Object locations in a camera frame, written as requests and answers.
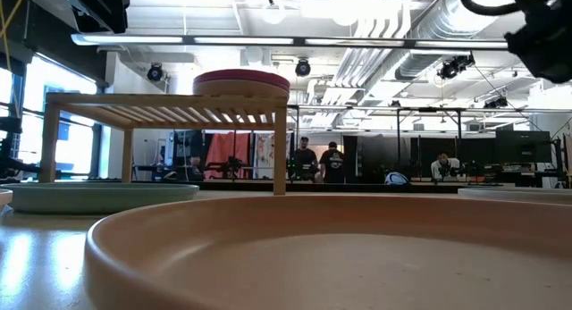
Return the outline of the grey beige plate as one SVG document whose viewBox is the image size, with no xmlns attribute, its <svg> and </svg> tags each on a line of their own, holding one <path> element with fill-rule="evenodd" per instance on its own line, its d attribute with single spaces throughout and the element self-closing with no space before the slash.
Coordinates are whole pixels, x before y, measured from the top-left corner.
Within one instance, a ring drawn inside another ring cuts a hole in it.
<svg viewBox="0 0 572 310">
<path fill-rule="evenodd" d="M 459 189 L 458 194 L 482 200 L 572 205 L 572 189 L 471 187 Z"/>
</svg>

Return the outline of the salmon pink plate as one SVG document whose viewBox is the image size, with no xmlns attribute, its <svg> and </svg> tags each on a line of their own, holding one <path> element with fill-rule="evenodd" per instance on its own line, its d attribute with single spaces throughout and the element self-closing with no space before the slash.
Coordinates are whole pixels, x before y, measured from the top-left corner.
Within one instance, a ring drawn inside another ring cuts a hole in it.
<svg viewBox="0 0 572 310">
<path fill-rule="evenodd" d="M 287 97 L 288 89 L 252 80 L 209 80 L 193 83 L 193 93 L 205 96 Z"/>
</svg>

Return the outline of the brown terracotta plate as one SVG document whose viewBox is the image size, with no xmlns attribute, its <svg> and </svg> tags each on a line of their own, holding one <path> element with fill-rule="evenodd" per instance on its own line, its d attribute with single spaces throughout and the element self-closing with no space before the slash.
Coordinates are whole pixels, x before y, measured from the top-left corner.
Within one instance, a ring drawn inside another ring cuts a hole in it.
<svg viewBox="0 0 572 310">
<path fill-rule="evenodd" d="M 572 310 L 572 205 L 236 197 L 88 231 L 97 310 Z"/>
</svg>

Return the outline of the teal grey plate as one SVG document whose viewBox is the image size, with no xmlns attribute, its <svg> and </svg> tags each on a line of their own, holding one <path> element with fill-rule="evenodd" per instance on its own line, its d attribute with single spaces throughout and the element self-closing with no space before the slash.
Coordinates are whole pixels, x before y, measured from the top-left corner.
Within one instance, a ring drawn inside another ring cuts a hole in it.
<svg viewBox="0 0 572 310">
<path fill-rule="evenodd" d="M 189 201 L 199 187 L 177 183 L 54 182 L 4 184 L 10 207 L 25 214 L 114 214 L 147 205 Z"/>
</svg>

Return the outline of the wooden slatted shelf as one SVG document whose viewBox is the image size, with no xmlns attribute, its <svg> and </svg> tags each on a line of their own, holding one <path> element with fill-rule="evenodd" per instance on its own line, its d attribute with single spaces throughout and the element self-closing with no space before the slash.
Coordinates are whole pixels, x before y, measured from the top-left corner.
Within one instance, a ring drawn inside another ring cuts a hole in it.
<svg viewBox="0 0 572 310">
<path fill-rule="evenodd" d="M 38 176 L 43 183 L 55 180 L 61 112 L 123 131 L 123 182 L 132 179 L 135 129 L 271 130 L 274 133 L 273 193 L 286 194 L 287 100 L 283 97 L 49 93 Z"/>
</svg>

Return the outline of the large black background monitor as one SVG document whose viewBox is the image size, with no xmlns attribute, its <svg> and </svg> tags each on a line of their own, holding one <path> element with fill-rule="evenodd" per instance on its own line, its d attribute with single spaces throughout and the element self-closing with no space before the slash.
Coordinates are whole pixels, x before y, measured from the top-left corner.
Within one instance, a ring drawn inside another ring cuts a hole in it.
<svg viewBox="0 0 572 310">
<path fill-rule="evenodd" d="M 495 131 L 495 156 L 499 163 L 551 163 L 548 131 Z"/>
</svg>

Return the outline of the person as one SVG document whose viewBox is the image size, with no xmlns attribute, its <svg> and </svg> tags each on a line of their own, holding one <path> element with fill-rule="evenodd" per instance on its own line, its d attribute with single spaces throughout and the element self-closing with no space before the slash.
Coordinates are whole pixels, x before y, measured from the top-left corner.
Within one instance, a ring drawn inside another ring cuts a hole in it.
<svg viewBox="0 0 572 310">
<path fill-rule="evenodd" d="M 457 177 L 460 171 L 460 160 L 450 158 L 445 152 L 437 155 L 437 159 L 431 163 L 432 180 L 435 182 Z"/>
<path fill-rule="evenodd" d="M 328 144 L 328 149 L 322 154 L 319 165 L 324 183 L 342 184 L 345 181 L 344 154 L 338 149 L 336 142 Z"/>
<path fill-rule="evenodd" d="M 192 156 L 189 159 L 189 166 L 186 169 L 186 177 L 188 178 L 188 181 L 202 181 L 204 179 L 199 156 Z"/>
<path fill-rule="evenodd" d="M 309 138 L 301 137 L 299 148 L 295 151 L 295 176 L 298 180 L 310 180 L 315 182 L 317 174 L 317 157 L 309 148 Z"/>
</svg>

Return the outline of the round pendant lamp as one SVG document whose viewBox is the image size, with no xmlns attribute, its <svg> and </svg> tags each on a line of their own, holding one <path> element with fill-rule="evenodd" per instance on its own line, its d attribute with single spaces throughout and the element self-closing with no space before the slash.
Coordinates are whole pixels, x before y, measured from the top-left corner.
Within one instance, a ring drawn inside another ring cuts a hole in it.
<svg viewBox="0 0 572 310">
<path fill-rule="evenodd" d="M 263 7 L 263 20 L 269 24 L 279 24 L 286 18 L 285 8 L 275 0 L 266 0 Z"/>
</svg>

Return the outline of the long ceiling light bar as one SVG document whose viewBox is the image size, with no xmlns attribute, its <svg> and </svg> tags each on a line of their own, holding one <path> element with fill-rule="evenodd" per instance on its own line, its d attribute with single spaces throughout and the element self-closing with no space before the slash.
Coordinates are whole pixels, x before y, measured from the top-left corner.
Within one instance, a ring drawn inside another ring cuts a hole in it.
<svg viewBox="0 0 572 310">
<path fill-rule="evenodd" d="M 506 51 L 508 49 L 508 44 L 501 40 L 477 39 L 72 34 L 71 40 L 78 46 L 279 46 L 469 51 Z"/>
</svg>

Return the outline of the orange hanging cloth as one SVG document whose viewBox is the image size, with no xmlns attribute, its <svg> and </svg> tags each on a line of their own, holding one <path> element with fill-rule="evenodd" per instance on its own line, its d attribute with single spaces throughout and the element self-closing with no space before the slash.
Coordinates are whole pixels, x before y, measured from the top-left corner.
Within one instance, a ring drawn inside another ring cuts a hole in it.
<svg viewBox="0 0 572 310">
<path fill-rule="evenodd" d="M 210 147 L 206 156 L 206 163 L 227 162 L 230 156 L 235 156 L 243 163 L 249 163 L 250 135 L 248 133 L 233 132 L 212 135 Z"/>
</svg>

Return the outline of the silver ventilation duct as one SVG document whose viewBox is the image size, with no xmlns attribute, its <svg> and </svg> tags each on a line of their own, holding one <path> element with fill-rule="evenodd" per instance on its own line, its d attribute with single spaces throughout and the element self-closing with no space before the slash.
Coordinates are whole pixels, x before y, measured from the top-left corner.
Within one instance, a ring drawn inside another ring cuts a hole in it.
<svg viewBox="0 0 572 310">
<path fill-rule="evenodd" d="M 439 0 L 410 31 L 413 39 L 469 39 L 486 29 L 497 17 L 470 12 L 460 0 Z M 397 80 L 414 80 L 438 62 L 441 54 L 413 54 L 403 57 L 395 70 Z"/>
</svg>

